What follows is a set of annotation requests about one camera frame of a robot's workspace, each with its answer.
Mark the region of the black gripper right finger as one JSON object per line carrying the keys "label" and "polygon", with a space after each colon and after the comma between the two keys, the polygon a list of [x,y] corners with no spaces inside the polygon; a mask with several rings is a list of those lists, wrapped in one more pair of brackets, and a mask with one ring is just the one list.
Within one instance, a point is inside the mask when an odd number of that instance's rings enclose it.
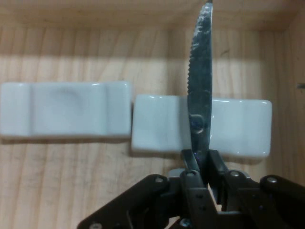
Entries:
{"label": "black gripper right finger", "polygon": [[239,212],[246,228],[305,227],[304,186],[277,175],[256,182],[246,172],[229,170],[216,150],[209,151],[208,178],[222,212]]}

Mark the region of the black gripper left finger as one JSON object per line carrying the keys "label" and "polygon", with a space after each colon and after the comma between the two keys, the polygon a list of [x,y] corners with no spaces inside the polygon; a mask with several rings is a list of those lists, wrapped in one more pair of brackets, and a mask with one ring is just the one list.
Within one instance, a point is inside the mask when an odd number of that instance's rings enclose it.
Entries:
{"label": "black gripper left finger", "polygon": [[163,229],[172,217],[187,228],[214,228],[206,187],[208,152],[182,151],[186,170],[177,177],[149,175],[82,220],[80,229]]}

